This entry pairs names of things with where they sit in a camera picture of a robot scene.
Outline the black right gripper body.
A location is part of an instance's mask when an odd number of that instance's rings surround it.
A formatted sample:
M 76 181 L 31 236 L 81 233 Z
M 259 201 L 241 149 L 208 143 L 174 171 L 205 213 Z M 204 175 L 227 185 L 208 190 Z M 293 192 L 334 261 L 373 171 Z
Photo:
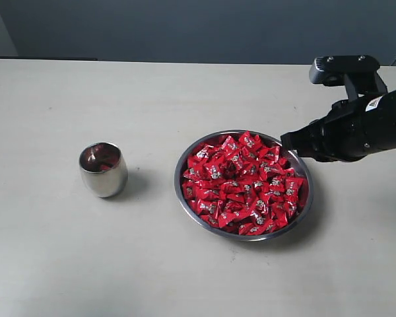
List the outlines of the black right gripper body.
M 312 122 L 312 158 L 320 162 L 354 162 L 383 151 L 381 100 L 339 103 Z

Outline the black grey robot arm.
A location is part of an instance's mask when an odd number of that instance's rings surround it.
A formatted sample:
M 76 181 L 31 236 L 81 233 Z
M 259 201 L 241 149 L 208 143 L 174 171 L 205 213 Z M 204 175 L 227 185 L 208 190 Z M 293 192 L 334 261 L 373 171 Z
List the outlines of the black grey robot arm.
M 340 100 L 326 116 L 280 140 L 283 149 L 319 162 L 356 162 L 396 149 L 396 90 Z

